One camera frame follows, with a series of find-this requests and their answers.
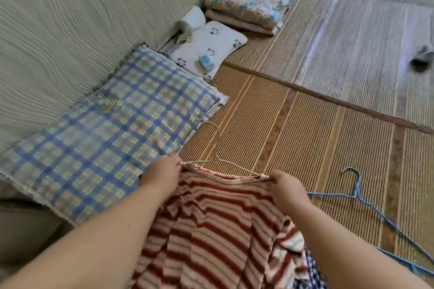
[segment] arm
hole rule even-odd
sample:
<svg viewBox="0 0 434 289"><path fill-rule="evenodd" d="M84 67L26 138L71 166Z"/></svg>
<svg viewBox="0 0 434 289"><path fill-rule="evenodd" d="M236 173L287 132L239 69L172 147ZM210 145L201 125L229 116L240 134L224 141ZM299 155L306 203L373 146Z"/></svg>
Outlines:
<svg viewBox="0 0 434 289"><path fill-rule="evenodd" d="M68 233L0 288L127 286L158 208L177 187L180 162L177 156L161 157L135 192Z"/></svg>
<svg viewBox="0 0 434 289"><path fill-rule="evenodd" d="M277 181L272 188L276 206L290 215L303 233L331 288L430 288L404 266L311 204L298 179L281 171L273 171L270 177Z"/></svg>

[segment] small pillow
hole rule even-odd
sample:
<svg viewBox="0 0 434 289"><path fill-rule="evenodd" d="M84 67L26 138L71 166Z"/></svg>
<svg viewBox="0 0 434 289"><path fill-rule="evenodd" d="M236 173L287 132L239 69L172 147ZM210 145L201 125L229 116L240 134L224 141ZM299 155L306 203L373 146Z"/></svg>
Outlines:
<svg viewBox="0 0 434 289"><path fill-rule="evenodd" d="M98 91L0 157L0 174L77 225L138 186L159 155L180 151L227 100L141 46Z"/></svg>
<svg viewBox="0 0 434 289"><path fill-rule="evenodd" d="M193 36L170 57L177 65L209 83L225 58L246 42L244 34L211 21L193 32ZM213 70L206 70L200 63L199 57L204 55L208 55L214 62Z"/></svg>

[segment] person's left hand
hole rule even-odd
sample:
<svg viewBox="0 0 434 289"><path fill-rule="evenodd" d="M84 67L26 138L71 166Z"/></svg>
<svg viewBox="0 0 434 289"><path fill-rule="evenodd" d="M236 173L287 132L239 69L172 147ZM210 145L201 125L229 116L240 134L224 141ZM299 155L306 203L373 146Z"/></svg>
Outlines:
<svg viewBox="0 0 434 289"><path fill-rule="evenodd" d="M179 172L182 169L181 162L181 158L177 155L160 157L148 166L144 174L139 176L139 187L156 188L156 192L161 193L162 199L166 200L178 186Z"/></svg>

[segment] blue wire hanger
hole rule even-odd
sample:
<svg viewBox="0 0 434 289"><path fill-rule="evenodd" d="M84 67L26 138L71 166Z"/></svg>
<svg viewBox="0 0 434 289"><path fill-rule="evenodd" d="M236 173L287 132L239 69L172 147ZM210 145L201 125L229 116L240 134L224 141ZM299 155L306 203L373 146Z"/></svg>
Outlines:
<svg viewBox="0 0 434 289"><path fill-rule="evenodd" d="M387 225L389 225L392 229L394 229L398 235L402 238L404 238L407 242L409 242L417 251L419 251L424 257L426 257L433 265L434 265L434 259L432 258L432 256L425 250L423 249L419 244L417 244L416 242L414 242L412 239L410 239L404 232L402 232L399 227L397 227L390 219L388 219L386 217L386 215L384 215L380 210L378 210L376 207L374 207L371 203L367 202L366 200L362 199L360 196L360 184L361 184L361 174L358 170L352 168L352 167L347 167L344 170L342 170L342 172L345 171L353 171L356 175L357 175L357 181L354 185L354 190L353 190L353 194L352 195L348 195L348 194L342 194L342 193L313 193L313 192L308 192L308 195L316 195L316 196L320 196L320 197L345 197L345 198L350 198L350 199L356 199L358 201L360 201L361 203L363 203L364 205L372 208L377 215L379 215L382 219L384 219L387 223ZM383 250L377 246L375 246L375 248L377 248L379 251L383 252L384 254L387 254L388 256L399 260L402 263L407 264L413 273L415 273L416 275L419 275L418 270L423 271L431 276L434 276L434 272L427 270L419 265L416 265L412 262L410 262L409 260L403 259L401 257L398 257L392 253L389 253L386 250Z"/></svg>

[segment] hand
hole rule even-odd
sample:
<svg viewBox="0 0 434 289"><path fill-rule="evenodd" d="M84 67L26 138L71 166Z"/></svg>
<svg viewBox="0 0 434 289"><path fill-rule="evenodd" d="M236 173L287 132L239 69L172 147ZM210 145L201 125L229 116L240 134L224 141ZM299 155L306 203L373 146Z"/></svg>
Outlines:
<svg viewBox="0 0 434 289"><path fill-rule="evenodd" d="M139 187L153 187L156 193L161 194L165 201L176 190L179 181L181 158L177 155L171 157L162 156L160 159L151 163L146 172L139 176Z"/></svg>
<svg viewBox="0 0 434 289"><path fill-rule="evenodd" d="M271 195L281 212L290 215L296 206L310 204L306 189L300 180L279 170L272 171L269 176L276 181L271 188Z"/></svg>

